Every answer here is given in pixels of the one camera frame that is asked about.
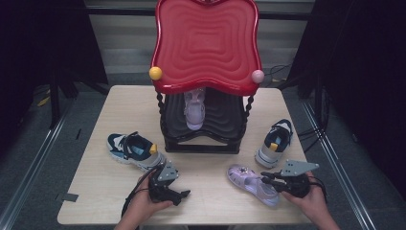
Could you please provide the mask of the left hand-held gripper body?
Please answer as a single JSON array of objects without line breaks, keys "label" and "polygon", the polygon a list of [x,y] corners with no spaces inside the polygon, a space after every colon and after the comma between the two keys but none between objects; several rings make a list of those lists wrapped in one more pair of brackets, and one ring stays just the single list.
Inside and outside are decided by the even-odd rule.
[{"label": "left hand-held gripper body", "polygon": [[149,195],[152,200],[167,201],[172,197],[178,197],[169,185],[178,178],[178,171],[172,163],[166,162],[157,166],[148,182]]}]

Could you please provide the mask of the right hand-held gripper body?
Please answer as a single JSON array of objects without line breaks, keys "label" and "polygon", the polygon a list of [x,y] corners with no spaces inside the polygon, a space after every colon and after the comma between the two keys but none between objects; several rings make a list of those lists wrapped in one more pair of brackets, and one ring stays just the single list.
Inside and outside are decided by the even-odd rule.
[{"label": "right hand-held gripper body", "polygon": [[284,190],[295,197],[305,197],[310,190],[310,182],[306,173],[318,168],[318,163],[286,160],[281,170],[281,177],[286,185]]}]

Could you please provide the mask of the purple star sandal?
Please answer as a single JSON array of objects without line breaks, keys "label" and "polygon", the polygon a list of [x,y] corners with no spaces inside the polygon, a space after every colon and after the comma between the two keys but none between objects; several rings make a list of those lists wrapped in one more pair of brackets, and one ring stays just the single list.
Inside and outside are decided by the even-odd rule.
[{"label": "purple star sandal", "polygon": [[274,207],[279,203],[279,193],[272,185],[263,183],[252,169],[234,164],[227,170],[227,176],[235,186],[252,194],[263,204]]},{"label": "purple star sandal", "polygon": [[191,130],[199,130],[202,128],[205,120],[205,89],[197,88],[184,93],[185,109],[184,115],[186,118],[187,127]]}]

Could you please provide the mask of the navy and white sneaker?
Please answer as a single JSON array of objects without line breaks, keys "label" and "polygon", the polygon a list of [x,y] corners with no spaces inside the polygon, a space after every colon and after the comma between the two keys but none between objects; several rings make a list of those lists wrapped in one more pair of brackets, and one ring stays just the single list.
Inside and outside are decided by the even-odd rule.
[{"label": "navy and white sneaker", "polygon": [[142,137],[138,131],[131,134],[112,133],[107,137],[107,148],[113,159],[122,164],[134,164],[142,172],[167,161],[157,145]]},{"label": "navy and white sneaker", "polygon": [[290,145],[292,135],[292,125],[288,120],[282,119],[272,125],[262,146],[256,151],[257,162],[267,169],[276,167],[282,153]]}]

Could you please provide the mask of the red and black shoe rack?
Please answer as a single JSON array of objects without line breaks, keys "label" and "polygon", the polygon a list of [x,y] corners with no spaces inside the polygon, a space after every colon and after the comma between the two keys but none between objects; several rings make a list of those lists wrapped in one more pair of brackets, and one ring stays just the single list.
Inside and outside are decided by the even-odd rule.
[{"label": "red and black shoe rack", "polygon": [[[254,0],[159,0],[149,75],[168,152],[238,153],[263,80]],[[191,130],[184,93],[205,89],[205,120]]]}]

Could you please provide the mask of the person's right hand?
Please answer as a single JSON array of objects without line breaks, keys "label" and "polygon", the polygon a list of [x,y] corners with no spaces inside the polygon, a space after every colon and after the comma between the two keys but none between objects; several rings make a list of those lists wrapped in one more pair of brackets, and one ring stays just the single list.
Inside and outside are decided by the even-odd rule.
[{"label": "person's right hand", "polygon": [[328,208],[321,187],[311,185],[309,193],[303,198],[295,197],[288,192],[282,192],[282,195],[299,207],[313,223],[321,222],[327,218]]}]

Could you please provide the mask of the person's left hand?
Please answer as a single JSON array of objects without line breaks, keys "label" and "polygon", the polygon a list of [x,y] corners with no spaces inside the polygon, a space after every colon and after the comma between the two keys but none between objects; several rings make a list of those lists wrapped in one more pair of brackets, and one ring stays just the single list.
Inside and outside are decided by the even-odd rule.
[{"label": "person's left hand", "polygon": [[173,205],[170,200],[153,201],[149,196],[148,189],[149,176],[143,180],[131,199],[130,204],[125,212],[132,222],[141,224],[148,220],[155,213],[169,208]]}]

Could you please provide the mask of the black curtain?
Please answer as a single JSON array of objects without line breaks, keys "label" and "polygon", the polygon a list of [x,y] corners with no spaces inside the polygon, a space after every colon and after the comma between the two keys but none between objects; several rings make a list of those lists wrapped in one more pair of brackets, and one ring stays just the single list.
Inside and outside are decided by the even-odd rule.
[{"label": "black curtain", "polygon": [[107,84],[84,0],[0,0],[0,159],[43,84]]},{"label": "black curtain", "polygon": [[406,199],[406,0],[315,0],[288,79],[326,88]]}]

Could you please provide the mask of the black metal stand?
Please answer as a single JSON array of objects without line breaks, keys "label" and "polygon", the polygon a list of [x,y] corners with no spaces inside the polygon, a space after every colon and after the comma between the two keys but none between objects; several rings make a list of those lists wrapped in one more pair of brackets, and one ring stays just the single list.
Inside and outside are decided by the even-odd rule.
[{"label": "black metal stand", "polygon": [[109,90],[98,85],[97,83],[86,79],[78,73],[72,71],[65,71],[61,74],[53,72],[50,74],[50,99],[52,118],[50,129],[53,129],[56,124],[61,120],[61,112],[59,106],[59,91],[68,99],[74,99],[78,96],[79,92],[75,86],[76,82],[84,83],[86,86],[94,89],[102,95],[107,95]]}]

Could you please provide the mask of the yellow tape strip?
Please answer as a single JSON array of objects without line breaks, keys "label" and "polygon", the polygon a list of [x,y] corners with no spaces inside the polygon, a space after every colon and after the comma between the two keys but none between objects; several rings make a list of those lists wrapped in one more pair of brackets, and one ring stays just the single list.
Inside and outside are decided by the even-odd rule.
[{"label": "yellow tape strip", "polygon": [[51,90],[49,89],[44,96],[42,97],[42,99],[38,102],[37,106],[43,106],[45,105],[51,98]]}]

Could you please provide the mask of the black horizontal bar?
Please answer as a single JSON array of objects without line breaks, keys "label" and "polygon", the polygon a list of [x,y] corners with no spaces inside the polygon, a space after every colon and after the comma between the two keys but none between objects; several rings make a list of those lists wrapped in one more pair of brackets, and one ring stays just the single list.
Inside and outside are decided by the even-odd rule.
[{"label": "black horizontal bar", "polygon": [[[155,9],[152,8],[107,8],[96,6],[96,7],[87,7],[85,11],[88,14],[101,14],[101,15],[136,15],[136,16],[155,15]],[[273,11],[259,12],[259,19],[308,21],[313,18],[315,18],[314,14],[303,12],[273,12]]]}]

